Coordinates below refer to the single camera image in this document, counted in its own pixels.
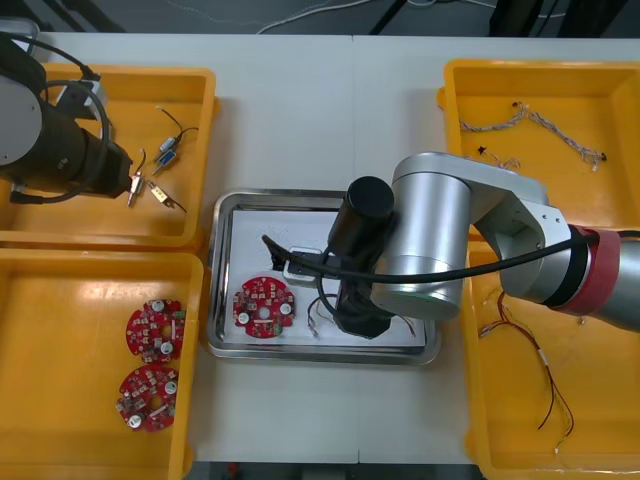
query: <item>stainless steel tray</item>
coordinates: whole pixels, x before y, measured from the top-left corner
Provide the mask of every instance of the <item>stainless steel tray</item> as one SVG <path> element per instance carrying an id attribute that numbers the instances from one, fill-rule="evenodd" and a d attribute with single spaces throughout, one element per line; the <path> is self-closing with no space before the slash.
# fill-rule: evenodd
<path id="1" fill-rule="evenodd" d="M 218 357 L 287 359 L 333 363 L 366 363 L 387 365 L 422 365 L 432 361 L 440 351 L 442 335 L 439 325 L 433 321 L 421 322 L 420 345 L 371 345 L 375 341 L 359 339 L 359 345 L 261 343 L 247 338 L 239 341 L 238 335 L 229 329 L 227 299 L 235 288 L 230 284 L 231 245 L 234 240 L 234 213 L 236 212 L 304 212 L 296 215 L 314 215 L 316 212 L 332 212 L 340 207 L 344 192 L 316 190 L 236 190 L 221 196 L 214 208 L 209 264 L 211 266 L 211 302 L 207 319 L 208 350 Z M 323 232 L 322 239 L 328 234 Z M 268 262 L 256 265 L 256 272 L 268 268 Z"/>

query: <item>white table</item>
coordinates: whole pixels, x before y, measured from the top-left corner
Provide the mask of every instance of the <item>white table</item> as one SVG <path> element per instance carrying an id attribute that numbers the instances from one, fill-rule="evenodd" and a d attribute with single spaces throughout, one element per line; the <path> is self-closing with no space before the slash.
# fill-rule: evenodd
<path id="1" fill-rule="evenodd" d="M 344 189 L 444 150 L 435 94 L 453 58 L 640 61 L 636 40 L 48 34 L 87 63 L 215 71 L 203 221 L 234 187 Z M 427 367 L 219 360 L 201 350 L 197 460 L 467 463 L 463 348 L 448 326 Z"/>

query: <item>yellow bin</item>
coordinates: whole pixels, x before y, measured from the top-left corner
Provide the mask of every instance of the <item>yellow bin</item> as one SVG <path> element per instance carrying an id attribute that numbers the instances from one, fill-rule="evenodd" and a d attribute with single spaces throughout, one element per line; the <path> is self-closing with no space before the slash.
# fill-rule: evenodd
<path id="1" fill-rule="evenodd" d="M 472 242 L 469 265 L 496 261 L 488 245 Z M 555 313 L 506 297 L 512 318 L 526 325 L 546 356 L 575 418 L 568 427 L 538 353 L 513 328 L 479 330 L 500 319 L 498 274 L 467 280 L 460 317 L 466 351 L 471 430 L 468 453 L 491 480 L 640 478 L 640 335 L 600 320 Z"/>
<path id="2" fill-rule="evenodd" d="M 612 229 L 640 226 L 640 65 L 635 63 L 456 60 L 447 65 L 438 100 L 445 112 L 449 153 L 492 163 L 480 146 L 502 160 L 520 161 L 518 173 L 548 188 L 567 221 Z M 461 132 L 504 123 L 513 102 L 528 104 L 586 147 L 607 155 L 597 171 L 554 133 L 523 120 L 486 133 Z M 484 242 L 471 242 L 469 264 L 493 262 Z M 604 322 L 572 317 L 507 297 L 549 361 L 554 380 L 575 417 L 575 429 L 555 452 L 567 428 L 532 345 L 515 329 L 479 329 L 499 320 L 497 274 L 466 282 L 460 321 L 466 351 L 471 430 L 467 447 L 491 479 L 640 478 L 640 335 Z"/>
<path id="3" fill-rule="evenodd" d="M 184 253 L 0 249 L 0 478 L 152 480 L 190 467 L 187 427 L 203 268 Z M 136 367 L 125 337 L 153 298 L 186 308 L 173 426 L 133 432 L 116 411 Z"/>
<path id="4" fill-rule="evenodd" d="M 486 147 L 516 158 L 521 175 L 545 185 L 567 221 L 603 228 L 640 225 L 640 64 L 455 60 L 438 95 L 445 113 L 447 151 L 477 161 Z M 501 124 L 522 102 L 579 144 L 607 155 L 596 172 L 560 137 L 525 119 L 483 133 L 473 126 Z"/>
<path id="5" fill-rule="evenodd" d="M 148 188 L 133 208 L 127 208 L 126 193 L 115 200 L 78 196 L 54 205 L 14 205 L 8 201 L 10 185 L 0 181 L 0 246 L 196 251 L 202 240 L 198 221 L 216 109 L 214 74 L 194 68 L 92 68 L 102 75 L 114 140 L 133 160 L 132 174 L 144 148 L 147 164 L 143 174 L 151 178 L 152 159 L 159 146 L 180 131 L 156 106 L 164 107 L 184 128 L 198 128 L 185 133 L 174 164 L 153 177 L 187 213 L 160 204 Z M 49 64 L 46 69 L 49 80 L 80 76 L 75 65 Z M 52 89 L 51 98 L 58 91 Z M 99 122 L 79 123 L 98 135 Z"/>

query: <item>circuit board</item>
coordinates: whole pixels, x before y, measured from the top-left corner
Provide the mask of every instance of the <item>circuit board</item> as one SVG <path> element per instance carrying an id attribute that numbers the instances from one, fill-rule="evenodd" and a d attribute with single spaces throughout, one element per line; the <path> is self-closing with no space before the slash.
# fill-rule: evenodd
<path id="1" fill-rule="evenodd" d="M 143 365 L 120 385 L 116 409 L 133 430 L 158 432 L 173 424 L 178 373 L 160 365 Z"/>
<path id="2" fill-rule="evenodd" d="M 145 363 L 165 363 L 180 357 L 186 312 L 176 300 L 149 300 L 127 323 L 127 346 Z"/>
<path id="3" fill-rule="evenodd" d="M 233 320 L 247 335 L 274 338 L 293 325 L 293 293 L 272 277 L 256 277 L 242 285 L 233 296 Z"/>

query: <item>floor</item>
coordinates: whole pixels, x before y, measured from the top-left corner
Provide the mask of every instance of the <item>floor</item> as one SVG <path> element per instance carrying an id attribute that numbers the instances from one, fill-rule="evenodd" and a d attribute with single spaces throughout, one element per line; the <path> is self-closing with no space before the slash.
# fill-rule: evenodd
<path id="1" fill-rule="evenodd" d="M 226 465 L 199 463 L 186 480 L 482 480 L 472 465 Z"/>
<path id="2" fill-rule="evenodd" d="M 427 3 L 430 0 L 411 0 Z M 490 7 L 497 0 L 439 0 L 418 7 L 407 4 L 384 30 L 384 35 L 405 36 L 485 36 Z M 569 0 L 560 0 L 555 12 L 562 13 Z M 12 12 L 14 5 L 23 4 L 55 31 L 70 31 L 67 23 L 54 13 L 78 0 L 15 0 L 2 2 L 0 16 Z M 380 19 L 393 0 L 361 0 L 361 4 L 311 15 L 268 30 L 269 34 L 331 34 L 366 35 Z M 350 3 L 347 0 L 93 0 L 93 3 L 114 22 L 116 27 L 131 33 L 227 33 L 254 34 L 274 22 L 307 12 L 313 7 L 329 7 Z M 545 0 L 547 12 L 553 0 Z M 70 13 L 86 31 L 95 31 L 84 17 Z M 603 37 L 640 37 L 640 2 L 630 0 Z M 534 25 L 537 32 L 542 24 Z M 555 36 L 561 18 L 553 18 L 541 36 Z"/>

